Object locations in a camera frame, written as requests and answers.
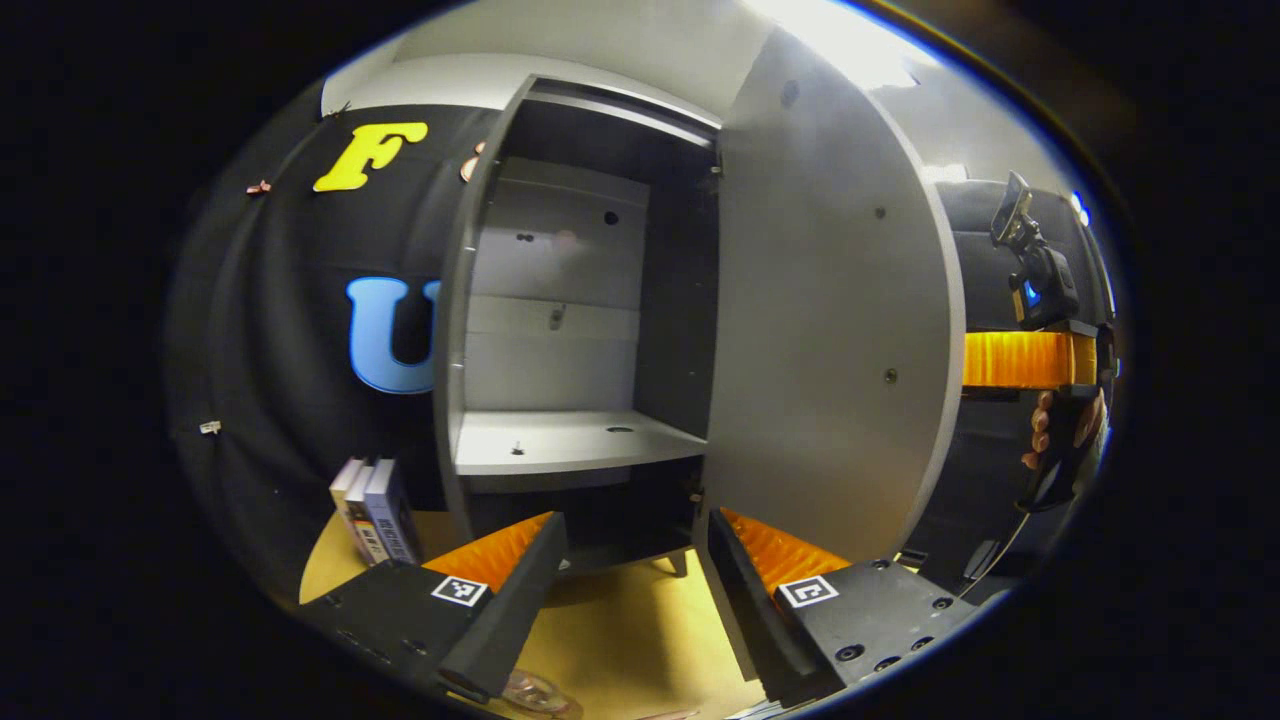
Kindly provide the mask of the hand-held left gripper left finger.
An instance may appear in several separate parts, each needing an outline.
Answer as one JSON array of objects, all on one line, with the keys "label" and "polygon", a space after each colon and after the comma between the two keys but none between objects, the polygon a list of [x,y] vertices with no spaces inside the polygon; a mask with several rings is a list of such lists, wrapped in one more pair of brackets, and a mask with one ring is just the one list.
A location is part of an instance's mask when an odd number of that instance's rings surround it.
[{"label": "hand-held left gripper left finger", "polygon": [[502,694],[567,551],[541,512],[425,562],[383,561],[300,615],[370,667],[426,694]]}]

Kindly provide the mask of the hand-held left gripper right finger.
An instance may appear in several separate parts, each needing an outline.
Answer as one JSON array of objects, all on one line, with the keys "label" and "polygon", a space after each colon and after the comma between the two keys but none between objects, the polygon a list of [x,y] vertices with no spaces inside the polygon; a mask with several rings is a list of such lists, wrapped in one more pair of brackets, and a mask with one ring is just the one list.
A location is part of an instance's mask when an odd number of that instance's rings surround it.
[{"label": "hand-held left gripper right finger", "polygon": [[705,548],[739,656],[782,708],[865,689],[979,612],[899,562],[850,562],[728,509],[708,514]]}]

